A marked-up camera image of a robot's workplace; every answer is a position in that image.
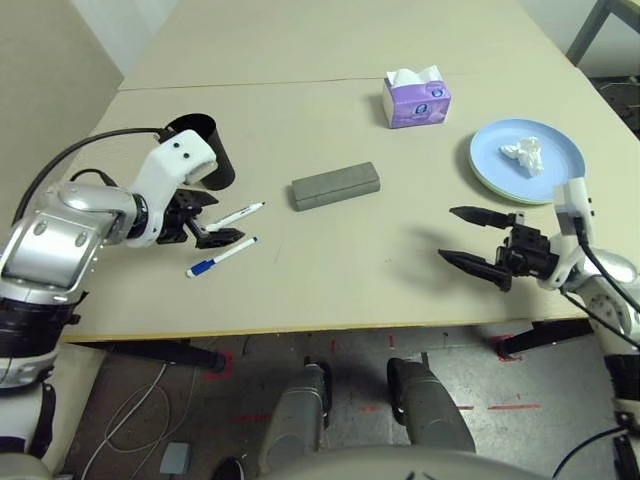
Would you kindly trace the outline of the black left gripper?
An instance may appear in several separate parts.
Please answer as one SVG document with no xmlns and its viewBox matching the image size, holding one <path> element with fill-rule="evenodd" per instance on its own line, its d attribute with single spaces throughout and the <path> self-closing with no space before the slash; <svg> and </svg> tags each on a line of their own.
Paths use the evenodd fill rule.
<svg viewBox="0 0 640 480">
<path fill-rule="evenodd" d="M 160 244 L 183 243 L 190 232 L 196 238 L 197 249 L 214 249 L 229 246 L 245 236 L 235 228 L 222 228 L 210 232 L 196 220 L 200 206 L 218 204 L 219 201 L 207 191 L 183 189 L 176 192 L 164 211 L 164 220 L 159 234 Z"/>
</svg>

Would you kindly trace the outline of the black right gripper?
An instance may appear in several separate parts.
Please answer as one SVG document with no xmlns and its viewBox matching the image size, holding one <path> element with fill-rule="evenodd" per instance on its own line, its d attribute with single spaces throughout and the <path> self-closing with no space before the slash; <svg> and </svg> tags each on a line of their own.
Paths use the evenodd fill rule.
<svg viewBox="0 0 640 480">
<path fill-rule="evenodd" d="M 450 265 L 492 283 L 503 292 L 511 289 L 513 277 L 531 276 L 538 280 L 551 277 L 559 256 L 551 252 L 550 240 L 539 230 L 516 225 L 516 214 L 503 214 L 474 206 L 452 207 L 449 212 L 468 223 L 482 227 L 513 227 L 509 236 L 504 239 L 503 245 L 497 248 L 495 265 L 467 252 L 439 249 L 438 254 Z"/>
</svg>

